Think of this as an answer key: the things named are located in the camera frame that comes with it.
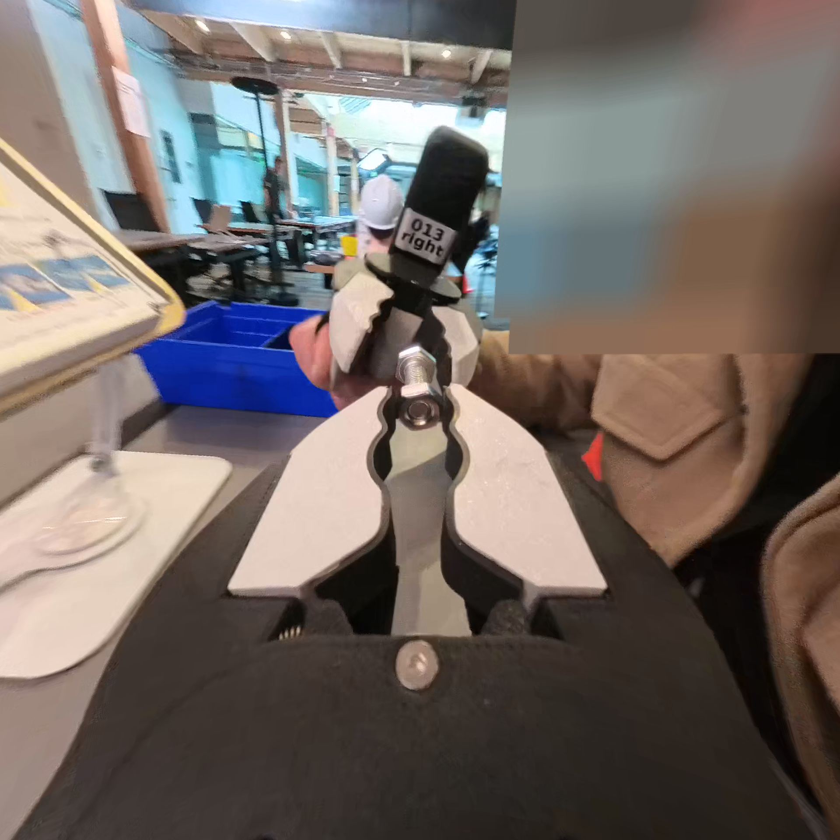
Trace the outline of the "white acrylic sheet holder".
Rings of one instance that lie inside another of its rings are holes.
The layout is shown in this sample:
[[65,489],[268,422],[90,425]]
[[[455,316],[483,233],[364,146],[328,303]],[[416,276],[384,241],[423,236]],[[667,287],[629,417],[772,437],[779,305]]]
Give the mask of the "white acrylic sheet holder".
[[125,324],[111,330],[95,330],[93,327],[82,327],[80,329],[59,329],[57,331],[39,332],[26,334],[22,339],[13,340],[7,343],[2,342],[1,334],[1,384],[2,396],[8,393],[15,393],[28,385],[48,375],[64,371],[74,364],[86,361],[104,351],[109,351],[129,340],[134,340],[156,327],[165,306],[165,298],[159,291],[152,288],[152,285],[140,277],[140,274],[129,267],[121,257],[108,249],[102,241],[98,240],[83,226],[80,226],[77,219],[69,213],[60,203],[51,201],[43,192],[37,192],[31,181],[26,181],[23,176],[16,173],[15,168],[10,164],[2,163],[11,169],[17,178],[22,180],[26,186],[43,197],[51,206],[58,209],[60,213],[68,217],[71,223],[83,230],[109,257],[115,266],[125,273],[143,289],[148,291],[154,300],[157,319],[154,323]]

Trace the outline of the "wood top office desk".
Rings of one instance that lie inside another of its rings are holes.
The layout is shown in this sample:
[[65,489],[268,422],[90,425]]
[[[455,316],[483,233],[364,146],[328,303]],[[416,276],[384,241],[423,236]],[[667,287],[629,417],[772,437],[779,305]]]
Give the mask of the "wood top office desk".
[[166,234],[121,230],[117,236],[130,251],[175,291],[186,303],[195,299],[259,301],[297,306],[293,285],[284,281],[279,245],[288,252],[288,263],[303,271],[308,265],[304,242],[339,242],[354,228],[353,217],[319,217],[313,222],[296,219],[278,224],[243,223],[200,226],[199,234]]

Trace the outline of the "white paper notice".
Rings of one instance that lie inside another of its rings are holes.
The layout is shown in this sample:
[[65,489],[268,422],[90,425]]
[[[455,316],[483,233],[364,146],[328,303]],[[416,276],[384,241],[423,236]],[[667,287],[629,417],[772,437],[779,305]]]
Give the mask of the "white paper notice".
[[129,72],[113,67],[112,75],[125,129],[148,140],[151,130],[139,81]]

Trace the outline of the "person's right forearm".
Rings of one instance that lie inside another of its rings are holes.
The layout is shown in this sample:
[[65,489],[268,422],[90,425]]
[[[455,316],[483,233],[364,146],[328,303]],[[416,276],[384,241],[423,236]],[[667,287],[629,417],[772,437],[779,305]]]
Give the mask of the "person's right forearm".
[[526,428],[573,432],[593,427],[601,354],[509,350],[508,331],[485,331],[469,389]]

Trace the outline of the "person's black garment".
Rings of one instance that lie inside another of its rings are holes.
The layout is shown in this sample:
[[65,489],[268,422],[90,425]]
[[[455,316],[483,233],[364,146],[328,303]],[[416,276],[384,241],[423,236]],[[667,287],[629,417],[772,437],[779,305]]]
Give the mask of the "person's black garment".
[[784,515],[837,474],[838,432],[839,356],[819,353],[757,487],[734,519],[675,569],[725,656],[762,739],[785,776],[817,811],[822,808],[795,756],[774,681],[760,562]]

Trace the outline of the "white hard hat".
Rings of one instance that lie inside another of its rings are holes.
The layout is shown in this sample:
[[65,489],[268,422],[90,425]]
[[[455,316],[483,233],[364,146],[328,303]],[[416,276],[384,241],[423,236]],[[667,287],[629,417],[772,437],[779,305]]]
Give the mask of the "white hard hat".
[[370,179],[360,194],[360,218],[371,231],[393,230],[403,211],[403,195],[388,175]]

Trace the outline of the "black floor pole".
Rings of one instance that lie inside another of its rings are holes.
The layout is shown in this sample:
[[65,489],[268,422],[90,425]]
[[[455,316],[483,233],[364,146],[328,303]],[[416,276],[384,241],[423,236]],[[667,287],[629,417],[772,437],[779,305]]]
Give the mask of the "black floor pole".
[[[235,76],[230,84],[239,91],[242,91],[255,100],[257,120],[259,124],[259,137],[262,144],[266,173],[269,171],[269,159],[266,143],[265,123],[262,115],[261,101],[263,96],[276,95],[279,92],[277,85],[264,78]],[[277,303],[282,307],[294,308],[299,305],[298,296],[293,292],[292,285],[284,280],[283,270],[278,249],[278,225],[277,217],[270,206],[270,193],[265,190],[266,198],[266,219],[269,225],[269,268],[270,280],[277,289]]]

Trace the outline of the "grey desk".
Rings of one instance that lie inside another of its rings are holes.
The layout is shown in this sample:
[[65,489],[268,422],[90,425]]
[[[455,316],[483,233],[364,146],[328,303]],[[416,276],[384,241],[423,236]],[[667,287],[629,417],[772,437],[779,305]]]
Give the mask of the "grey desk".
[[163,454],[252,476],[65,675],[2,679],[2,838],[559,838],[541,777],[549,642],[393,637],[368,607],[228,583],[291,451],[321,423],[176,408]]

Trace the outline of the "printed instruction sheet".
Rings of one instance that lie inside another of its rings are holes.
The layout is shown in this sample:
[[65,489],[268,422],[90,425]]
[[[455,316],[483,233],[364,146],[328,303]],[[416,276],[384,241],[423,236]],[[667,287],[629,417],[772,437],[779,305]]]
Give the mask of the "printed instruction sheet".
[[153,296],[2,165],[2,342],[29,333],[154,323]]

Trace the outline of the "person's right hand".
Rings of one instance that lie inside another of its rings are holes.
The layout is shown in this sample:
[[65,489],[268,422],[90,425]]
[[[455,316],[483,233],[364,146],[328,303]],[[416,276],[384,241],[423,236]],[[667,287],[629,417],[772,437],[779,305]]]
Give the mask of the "person's right hand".
[[391,384],[365,375],[341,372],[334,364],[327,312],[295,324],[289,330],[288,339],[303,374],[315,387],[330,395],[338,410],[343,410],[378,386]]

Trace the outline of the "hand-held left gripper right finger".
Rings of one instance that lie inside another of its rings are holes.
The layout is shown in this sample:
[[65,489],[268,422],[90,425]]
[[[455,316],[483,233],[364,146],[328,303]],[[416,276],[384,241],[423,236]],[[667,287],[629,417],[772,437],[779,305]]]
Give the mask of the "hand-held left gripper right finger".
[[469,613],[556,597],[599,598],[607,582],[538,440],[463,385],[447,388],[441,569]]

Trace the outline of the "blue plastic bin with divider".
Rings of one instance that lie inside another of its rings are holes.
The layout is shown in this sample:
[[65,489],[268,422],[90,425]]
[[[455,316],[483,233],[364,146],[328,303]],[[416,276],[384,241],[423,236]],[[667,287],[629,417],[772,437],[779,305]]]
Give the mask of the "blue plastic bin with divider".
[[260,345],[322,311],[208,301],[183,325],[136,351],[165,403],[255,413],[330,417],[328,393],[302,373],[292,351]]

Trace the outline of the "black office chair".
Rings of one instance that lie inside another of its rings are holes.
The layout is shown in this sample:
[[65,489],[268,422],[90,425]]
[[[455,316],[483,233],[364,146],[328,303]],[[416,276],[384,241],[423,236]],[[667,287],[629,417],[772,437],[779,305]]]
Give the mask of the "black office chair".
[[163,232],[140,194],[101,190],[120,230],[159,234]]
[[483,212],[475,221],[469,223],[459,240],[458,257],[453,258],[454,265],[461,275],[466,273],[469,260],[478,246],[486,239],[490,231],[491,215]]

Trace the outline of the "person's tan coat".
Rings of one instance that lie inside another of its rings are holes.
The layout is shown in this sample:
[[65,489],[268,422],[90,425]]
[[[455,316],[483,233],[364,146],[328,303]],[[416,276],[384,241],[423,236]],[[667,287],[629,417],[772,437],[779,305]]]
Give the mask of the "person's tan coat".
[[[605,355],[591,404],[616,508],[674,571],[759,484],[814,355]],[[759,581],[795,756],[838,838],[838,472],[784,515]]]

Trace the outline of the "steel hex bolt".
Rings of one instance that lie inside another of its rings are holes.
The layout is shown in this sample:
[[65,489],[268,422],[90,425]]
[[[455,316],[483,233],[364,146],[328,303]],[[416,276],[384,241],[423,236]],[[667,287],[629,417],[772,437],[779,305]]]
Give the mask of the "steel hex bolt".
[[410,346],[399,353],[396,376],[401,383],[401,388],[404,385],[427,383],[438,393],[435,387],[436,360],[419,344]]

